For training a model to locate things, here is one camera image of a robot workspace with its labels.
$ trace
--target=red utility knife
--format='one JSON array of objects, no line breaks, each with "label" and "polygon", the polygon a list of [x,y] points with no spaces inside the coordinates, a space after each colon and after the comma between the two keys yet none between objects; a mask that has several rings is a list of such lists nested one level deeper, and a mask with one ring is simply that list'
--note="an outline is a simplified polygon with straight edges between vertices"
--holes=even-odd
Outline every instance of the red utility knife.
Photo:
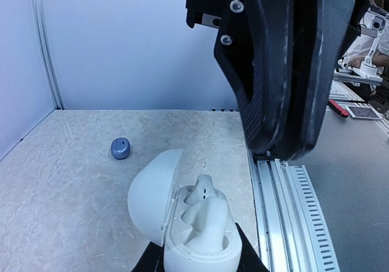
[{"label": "red utility knife", "polygon": [[334,100],[328,100],[329,107],[342,118],[348,118],[349,114],[346,109],[343,109]]}]

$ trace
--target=marble-patterned tabletop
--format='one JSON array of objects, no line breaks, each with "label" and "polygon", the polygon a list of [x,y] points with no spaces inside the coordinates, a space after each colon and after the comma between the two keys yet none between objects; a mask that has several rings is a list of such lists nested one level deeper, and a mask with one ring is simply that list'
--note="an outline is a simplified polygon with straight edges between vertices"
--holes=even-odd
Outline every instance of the marble-patterned tabletop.
[{"label": "marble-patterned tabletop", "polygon": [[[118,137],[133,146],[123,161],[110,153]],[[148,241],[129,217],[128,189],[172,148],[184,149],[180,185],[211,175],[258,249],[238,113],[55,111],[0,162],[0,271],[131,271]]]}]

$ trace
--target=gray table surface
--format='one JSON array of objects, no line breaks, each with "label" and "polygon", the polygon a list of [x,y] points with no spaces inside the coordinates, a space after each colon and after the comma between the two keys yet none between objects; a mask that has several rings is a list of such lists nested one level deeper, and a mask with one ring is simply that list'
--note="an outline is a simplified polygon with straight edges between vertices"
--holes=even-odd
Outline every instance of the gray table surface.
[{"label": "gray table surface", "polygon": [[307,168],[341,272],[389,271],[389,143],[371,120],[326,113]]},{"label": "gray table surface", "polygon": [[[116,161],[109,148],[121,136],[133,155]],[[131,271],[148,241],[129,217],[128,188],[172,148],[185,150],[180,186],[211,175],[257,248],[238,113],[56,111],[0,162],[0,271]]]}]

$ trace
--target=wall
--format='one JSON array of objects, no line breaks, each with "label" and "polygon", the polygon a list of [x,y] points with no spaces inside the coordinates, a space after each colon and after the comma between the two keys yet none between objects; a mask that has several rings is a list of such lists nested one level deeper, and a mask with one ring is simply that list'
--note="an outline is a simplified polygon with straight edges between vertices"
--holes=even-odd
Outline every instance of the wall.
[{"label": "wall", "polygon": [[234,108],[216,30],[187,27],[185,0],[43,0],[67,109]]},{"label": "wall", "polygon": [[0,0],[0,159],[52,110],[31,0]]}]

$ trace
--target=silver bolt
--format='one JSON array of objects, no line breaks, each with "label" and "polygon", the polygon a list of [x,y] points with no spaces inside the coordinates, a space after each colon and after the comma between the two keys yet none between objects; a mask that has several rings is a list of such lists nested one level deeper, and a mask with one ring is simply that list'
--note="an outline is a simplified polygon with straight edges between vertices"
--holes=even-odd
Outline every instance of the silver bolt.
[{"label": "silver bolt", "polygon": [[232,38],[228,35],[223,35],[220,38],[220,42],[225,46],[229,46],[232,44]]},{"label": "silver bolt", "polygon": [[235,13],[241,13],[244,10],[244,4],[240,0],[233,0],[230,3],[230,10]]}]

